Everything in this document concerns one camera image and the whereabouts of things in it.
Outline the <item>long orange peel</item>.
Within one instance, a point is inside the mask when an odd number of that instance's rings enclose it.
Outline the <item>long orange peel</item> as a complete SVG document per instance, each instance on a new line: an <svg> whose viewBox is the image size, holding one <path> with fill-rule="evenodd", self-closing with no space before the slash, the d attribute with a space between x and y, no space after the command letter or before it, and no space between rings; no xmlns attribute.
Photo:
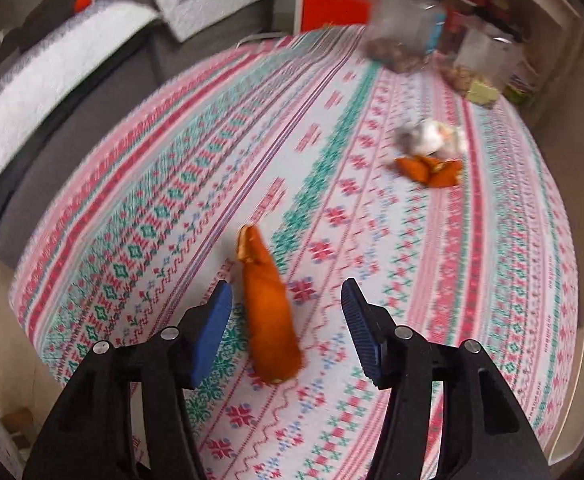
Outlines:
<svg viewBox="0 0 584 480"><path fill-rule="evenodd" d="M243 306L254 372L267 385L287 382L301 369L303 354L285 285L255 224L240 229L237 260L242 264Z"/></svg>

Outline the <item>white trash bin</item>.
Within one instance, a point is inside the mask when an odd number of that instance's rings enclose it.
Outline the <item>white trash bin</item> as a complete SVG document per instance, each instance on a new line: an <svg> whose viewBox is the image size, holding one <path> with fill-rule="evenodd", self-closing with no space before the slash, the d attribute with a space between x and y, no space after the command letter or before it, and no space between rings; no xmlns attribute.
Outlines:
<svg viewBox="0 0 584 480"><path fill-rule="evenodd" d="M561 463L577 451L584 440L584 325L577 330L572 372L560 419L546 445L550 466Z"/></svg>

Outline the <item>orange peel pile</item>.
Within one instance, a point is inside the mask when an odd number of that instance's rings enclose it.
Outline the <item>orange peel pile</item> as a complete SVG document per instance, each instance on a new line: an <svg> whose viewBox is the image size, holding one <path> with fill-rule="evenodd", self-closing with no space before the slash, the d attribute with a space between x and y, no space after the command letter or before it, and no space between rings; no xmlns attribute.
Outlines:
<svg viewBox="0 0 584 480"><path fill-rule="evenodd" d="M399 174L426 188L453 188L461 183L463 162L432 156L407 156L395 159Z"/></svg>

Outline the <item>small white tissue ball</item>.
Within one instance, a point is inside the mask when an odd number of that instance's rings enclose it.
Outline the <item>small white tissue ball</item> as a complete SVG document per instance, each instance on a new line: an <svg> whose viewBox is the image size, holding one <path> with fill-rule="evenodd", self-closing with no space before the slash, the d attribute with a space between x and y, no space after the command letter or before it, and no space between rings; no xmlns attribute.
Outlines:
<svg viewBox="0 0 584 480"><path fill-rule="evenodd" d="M433 118L406 122L396 129L398 145L409 156L461 159L468 149L465 131Z"/></svg>

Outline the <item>patterned tablecloth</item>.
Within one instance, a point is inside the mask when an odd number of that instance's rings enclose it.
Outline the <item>patterned tablecloth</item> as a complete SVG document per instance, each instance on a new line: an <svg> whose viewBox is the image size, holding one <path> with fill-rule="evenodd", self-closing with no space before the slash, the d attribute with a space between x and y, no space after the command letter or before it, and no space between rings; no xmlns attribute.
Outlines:
<svg viewBox="0 0 584 480"><path fill-rule="evenodd" d="M465 102L433 70L400 75L359 27L231 49L110 131L39 222L12 310L58 382L93 344L136 344L220 280L242 285L255 224L286 286L304 365L264 384L243 311L185 399L212 479L361 479L388 396L363 374L339 304L354 278L426 339L478 340L541 443L564 403L578 278L560 192L505 100ZM467 137L461 183L403 177L396 129L433 118Z"/></svg>

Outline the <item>grey seat cover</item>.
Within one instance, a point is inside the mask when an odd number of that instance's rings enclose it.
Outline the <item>grey seat cover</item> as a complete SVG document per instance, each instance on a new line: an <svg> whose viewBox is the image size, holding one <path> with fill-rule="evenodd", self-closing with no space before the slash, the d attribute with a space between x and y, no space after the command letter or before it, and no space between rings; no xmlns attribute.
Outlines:
<svg viewBox="0 0 584 480"><path fill-rule="evenodd" d="M158 20L150 6L101 0L22 55L0 78L0 174L62 100Z"/></svg>

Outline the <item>jar with mixed nuts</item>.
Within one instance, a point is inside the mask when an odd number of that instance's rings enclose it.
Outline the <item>jar with mixed nuts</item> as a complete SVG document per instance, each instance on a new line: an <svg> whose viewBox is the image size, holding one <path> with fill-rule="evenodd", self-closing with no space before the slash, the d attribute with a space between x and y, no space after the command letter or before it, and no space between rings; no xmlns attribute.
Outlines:
<svg viewBox="0 0 584 480"><path fill-rule="evenodd" d="M463 99L494 107L520 57L520 45L496 27L469 27L459 50L438 64L444 81Z"/></svg>

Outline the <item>jar with walnuts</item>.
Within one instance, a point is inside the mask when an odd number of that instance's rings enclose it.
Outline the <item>jar with walnuts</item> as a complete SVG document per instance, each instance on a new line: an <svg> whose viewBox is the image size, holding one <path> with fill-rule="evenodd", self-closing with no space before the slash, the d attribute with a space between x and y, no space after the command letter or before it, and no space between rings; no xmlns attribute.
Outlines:
<svg viewBox="0 0 584 480"><path fill-rule="evenodd" d="M440 0L373 0L363 51L394 73L417 72L436 50L446 18Z"/></svg>

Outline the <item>grey sofa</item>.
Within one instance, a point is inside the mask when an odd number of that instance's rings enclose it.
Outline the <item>grey sofa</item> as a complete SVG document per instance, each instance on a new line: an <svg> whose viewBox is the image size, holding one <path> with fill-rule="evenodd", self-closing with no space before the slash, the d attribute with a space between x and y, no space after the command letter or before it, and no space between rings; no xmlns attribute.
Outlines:
<svg viewBox="0 0 584 480"><path fill-rule="evenodd" d="M79 162L164 82L271 26L273 0L259 0L178 41L154 0L159 20L137 32L44 119L0 174L0 261L14 268L54 195ZM9 67L74 18L75 0L44 0L9 36Z"/></svg>

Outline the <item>red gift box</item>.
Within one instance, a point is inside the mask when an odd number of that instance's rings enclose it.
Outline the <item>red gift box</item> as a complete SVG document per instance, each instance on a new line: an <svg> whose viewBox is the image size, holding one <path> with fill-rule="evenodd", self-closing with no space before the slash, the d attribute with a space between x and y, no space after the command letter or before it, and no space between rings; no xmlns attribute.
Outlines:
<svg viewBox="0 0 584 480"><path fill-rule="evenodd" d="M301 0L301 32L369 22L371 0Z"/></svg>

